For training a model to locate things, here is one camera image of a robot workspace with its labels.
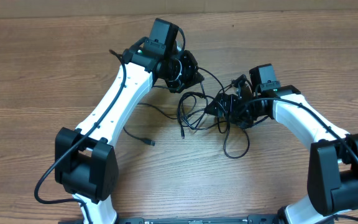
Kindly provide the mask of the black cable silver plug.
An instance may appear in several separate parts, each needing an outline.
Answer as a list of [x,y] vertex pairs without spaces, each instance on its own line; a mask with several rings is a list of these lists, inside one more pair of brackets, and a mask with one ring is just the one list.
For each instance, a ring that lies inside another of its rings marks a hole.
[[[195,91],[189,91],[186,92],[182,95],[182,97],[180,98],[179,102],[178,102],[178,108],[177,108],[177,120],[178,120],[178,124],[180,125],[180,131],[181,131],[181,138],[184,139],[185,138],[185,128],[189,128],[193,131],[205,131],[205,130],[209,130],[213,127],[217,127],[218,131],[220,134],[225,134],[225,139],[223,142],[223,151],[224,154],[226,155],[226,157],[230,158],[230,159],[240,159],[242,157],[244,157],[250,148],[250,139],[249,139],[249,135],[247,133],[247,131],[245,129],[242,129],[243,133],[246,136],[247,139],[247,147],[245,149],[245,151],[239,155],[239,156],[231,156],[226,149],[227,146],[227,140],[229,138],[229,134],[230,134],[230,122],[229,122],[229,114],[228,114],[228,110],[224,109],[223,104],[217,101],[217,96],[216,97],[212,97],[209,96],[205,93],[204,90],[204,86],[203,86],[203,82],[200,83],[201,86],[201,92],[195,92]],[[185,112],[184,106],[183,106],[183,102],[187,99],[192,97],[194,99],[194,104],[191,110],[189,110],[188,113]],[[193,111],[193,108],[197,105],[197,98],[201,98],[204,99],[206,102],[206,106],[202,109]],[[209,106],[209,104],[212,104],[213,108],[216,108],[218,110],[222,110],[223,111],[223,120],[221,120],[221,118],[218,115],[215,115],[216,118],[216,122],[208,127],[200,127],[200,123],[203,120],[204,116],[207,115],[207,107]]]

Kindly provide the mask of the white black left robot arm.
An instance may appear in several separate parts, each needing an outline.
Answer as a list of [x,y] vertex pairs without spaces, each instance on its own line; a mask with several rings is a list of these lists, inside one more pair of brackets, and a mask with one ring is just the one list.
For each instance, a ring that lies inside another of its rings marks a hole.
[[156,19],[150,35],[118,57],[115,81],[92,113],[74,130],[62,128],[55,138],[55,180],[80,205],[82,223],[117,223],[111,193],[118,178],[114,147],[140,100],[165,81],[171,93],[203,81],[194,56],[177,35],[177,25]]

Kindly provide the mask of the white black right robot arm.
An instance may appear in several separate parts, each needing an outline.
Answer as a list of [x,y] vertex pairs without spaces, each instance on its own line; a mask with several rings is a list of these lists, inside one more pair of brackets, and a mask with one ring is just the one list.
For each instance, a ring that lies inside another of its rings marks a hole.
[[282,86],[271,64],[252,68],[231,82],[235,93],[220,92],[206,113],[241,129],[267,118],[287,127],[309,150],[307,196],[275,215],[249,223],[334,223],[358,209],[358,134],[350,134],[319,114],[292,85]]

